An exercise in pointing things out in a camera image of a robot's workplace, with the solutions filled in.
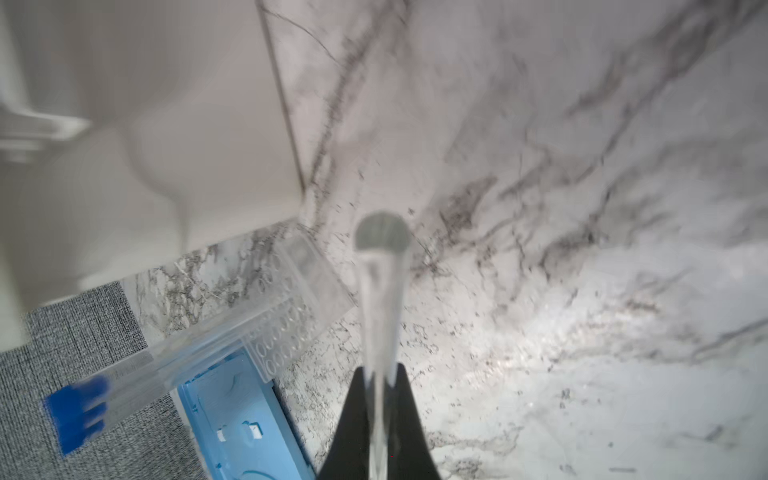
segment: marble surface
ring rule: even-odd
[[[362,216],[414,233],[399,355],[444,478],[768,476],[764,3],[265,1],[299,222],[353,293]],[[126,279],[147,339],[274,234]],[[278,378],[317,467],[359,348],[353,311]]]

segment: gray woven mat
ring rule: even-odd
[[[35,310],[28,328],[31,343],[0,353],[0,478],[205,478],[170,396],[61,457],[43,398],[147,346],[118,283]]]

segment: white appliance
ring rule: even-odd
[[[4,0],[0,350],[24,311],[294,216],[254,0]]]

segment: gray fabric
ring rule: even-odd
[[[170,396],[61,456],[43,398],[147,346],[118,283],[37,309],[28,328],[30,344],[0,353],[0,478],[205,478]]]

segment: blue object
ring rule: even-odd
[[[62,455],[72,453],[104,428],[104,420],[100,418],[106,413],[107,404],[97,401],[108,391],[107,379],[95,376],[88,382],[67,385],[45,397],[45,408],[51,414]]]
[[[313,480],[280,408],[238,350],[178,387],[211,476],[216,480]]]

